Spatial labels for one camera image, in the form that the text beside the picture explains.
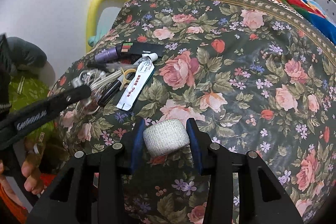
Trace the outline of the yellow foam pool noodle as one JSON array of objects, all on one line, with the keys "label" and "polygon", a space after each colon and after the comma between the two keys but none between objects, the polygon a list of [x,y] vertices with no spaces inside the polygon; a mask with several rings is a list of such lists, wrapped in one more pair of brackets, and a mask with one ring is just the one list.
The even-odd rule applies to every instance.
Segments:
[{"label": "yellow foam pool noodle", "polygon": [[107,31],[107,26],[118,14],[122,5],[129,0],[91,0],[87,12],[85,28],[85,51],[88,53],[92,46],[88,44],[89,38],[99,34],[99,31]]}]

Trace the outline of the dark teal pillow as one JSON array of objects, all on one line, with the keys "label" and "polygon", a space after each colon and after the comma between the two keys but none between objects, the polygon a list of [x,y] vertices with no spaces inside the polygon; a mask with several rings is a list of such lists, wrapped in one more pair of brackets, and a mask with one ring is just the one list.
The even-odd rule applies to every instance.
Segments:
[{"label": "dark teal pillow", "polygon": [[8,37],[10,58],[20,70],[41,69],[47,62],[47,55],[38,46],[18,37]]}]

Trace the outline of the purple cosmetic spray bottle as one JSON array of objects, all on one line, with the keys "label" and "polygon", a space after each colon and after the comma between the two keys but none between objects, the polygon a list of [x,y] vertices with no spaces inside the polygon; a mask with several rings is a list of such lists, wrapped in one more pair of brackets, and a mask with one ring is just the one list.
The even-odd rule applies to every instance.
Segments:
[{"label": "purple cosmetic spray bottle", "polygon": [[117,60],[121,57],[121,50],[122,50],[121,44],[109,48],[108,50],[104,50],[95,56],[95,61],[97,63],[108,63],[110,61]]}]

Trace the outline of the floral dark green bedspread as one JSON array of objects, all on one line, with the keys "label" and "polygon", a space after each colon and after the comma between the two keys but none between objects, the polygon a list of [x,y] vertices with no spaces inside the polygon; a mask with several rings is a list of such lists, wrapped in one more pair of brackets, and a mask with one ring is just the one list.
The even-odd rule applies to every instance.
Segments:
[{"label": "floral dark green bedspread", "polygon": [[100,152],[133,129],[194,118],[214,143],[256,151],[312,223],[335,185],[335,40],[273,0],[130,0],[97,46],[73,63],[51,94],[91,83],[86,65],[119,43],[163,46],[153,76],[129,111],[119,96],[79,104],[55,125],[69,153]]}]

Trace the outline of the white small cabinet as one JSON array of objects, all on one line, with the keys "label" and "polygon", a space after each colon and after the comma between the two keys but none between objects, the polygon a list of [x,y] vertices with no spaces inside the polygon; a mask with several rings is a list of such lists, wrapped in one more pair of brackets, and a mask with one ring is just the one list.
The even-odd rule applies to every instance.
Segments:
[{"label": "white small cabinet", "polygon": [[335,0],[314,0],[325,12],[329,21],[335,24]]}]

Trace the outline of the green leaf pattern bag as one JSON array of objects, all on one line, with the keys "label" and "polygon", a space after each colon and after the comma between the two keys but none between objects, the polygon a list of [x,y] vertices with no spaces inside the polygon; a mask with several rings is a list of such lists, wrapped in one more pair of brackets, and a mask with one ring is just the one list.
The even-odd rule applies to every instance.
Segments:
[{"label": "green leaf pattern bag", "polygon": [[[36,101],[47,98],[49,87],[27,71],[20,71],[15,76],[11,76],[9,84],[9,101],[11,103],[10,112],[15,112]],[[54,122],[50,121],[34,130],[25,137],[25,145],[28,150],[32,150],[35,144],[45,144],[52,136]]]}]

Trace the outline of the white ointment tube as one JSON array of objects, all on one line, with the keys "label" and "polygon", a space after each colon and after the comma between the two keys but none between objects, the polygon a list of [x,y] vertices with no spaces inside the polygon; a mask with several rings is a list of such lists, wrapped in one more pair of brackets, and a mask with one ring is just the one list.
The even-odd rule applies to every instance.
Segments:
[{"label": "white ointment tube", "polygon": [[158,59],[156,53],[143,54],[141,62],[139,63],[135,75],[131,82],[128,84],[126,90],[121,96],[117,108],[124,111],[129,111],[135,101],[137,100],[142,89],[146,85],[154,72],[154,62]]}]

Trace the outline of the black rectangular cosmetic box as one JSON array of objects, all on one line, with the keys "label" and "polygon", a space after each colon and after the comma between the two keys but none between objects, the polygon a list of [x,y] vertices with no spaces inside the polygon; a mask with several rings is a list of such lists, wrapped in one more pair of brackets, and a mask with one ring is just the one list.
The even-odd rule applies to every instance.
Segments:
[{"label": "black rectangular cosmetic box", "polygon": [[116,46],[118,57],[125,57],[130,55],[143,55],[156,53],[158,57],[163,56],[164,46],[152,43],[127,42]]}]

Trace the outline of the yellow rubber band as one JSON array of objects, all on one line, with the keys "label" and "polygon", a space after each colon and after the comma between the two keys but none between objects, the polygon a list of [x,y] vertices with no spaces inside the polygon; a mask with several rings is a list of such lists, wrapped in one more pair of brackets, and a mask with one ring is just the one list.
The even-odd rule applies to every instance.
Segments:
[{"label": "yellow rubber band", "polygon": [[127,69],[127,70],[123,70],[123,69],[121,68],[121,73],[122,73],[122,75],[121,75],[122,79],[121,79],[120,90],[122,90],[123,87],[124,87],[126,84],[129,84],[129,83],[130,83],[130,79],[129,79],[129,78],[130,78],[130,76],[131,76],[132,73],[136,73],[136,69],[134,69],[134,68],[130,68],[130,69]]}]

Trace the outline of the red patterned cloth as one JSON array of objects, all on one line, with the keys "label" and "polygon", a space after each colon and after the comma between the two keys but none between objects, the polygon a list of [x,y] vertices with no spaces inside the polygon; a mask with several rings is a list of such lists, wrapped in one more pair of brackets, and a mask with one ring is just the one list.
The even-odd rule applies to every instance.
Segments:
[{"label": "red patterned cloth", "polygon": [[[41,174],[41,179],[45,187],[52,183],[52,180],[56,176],[54,174]],[[5,206],[9,209],[9,212],[15,217],[19,223],[25,223],[28,211],[25,207],[14,202],[6,193],[5,188],[1,185],[1,200],[4,202]]]}]

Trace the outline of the black marker pen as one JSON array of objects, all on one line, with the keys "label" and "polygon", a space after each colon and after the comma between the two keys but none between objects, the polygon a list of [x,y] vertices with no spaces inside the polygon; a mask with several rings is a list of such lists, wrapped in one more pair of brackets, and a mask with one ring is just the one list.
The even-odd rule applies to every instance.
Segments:
[{"label": "black marker pen", "polygon": [[114,80],[108,86],[107,90],[104,91],[104,93],[102,94],[102,96],[100,97],[100,99],[97,102],[97,104],[100,107],[105,107],[109,103],[109,101],[118,93],[118,91],[120,90],[120,86],[121,86],[121,79],[122,79],[122,77],[120,76],[119,78]]}]

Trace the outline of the white gauze bandage roll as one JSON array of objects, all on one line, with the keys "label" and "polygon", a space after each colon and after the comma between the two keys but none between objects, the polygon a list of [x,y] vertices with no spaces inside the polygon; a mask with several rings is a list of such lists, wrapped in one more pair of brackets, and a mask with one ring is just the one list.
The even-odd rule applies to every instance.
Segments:
[{"label": "white gauze bandage roll", "polygon": [[167,155],[190,144],[185,126],[178,119],[168,119],[148,127],[143,132],[143,141],[151,157]]}]

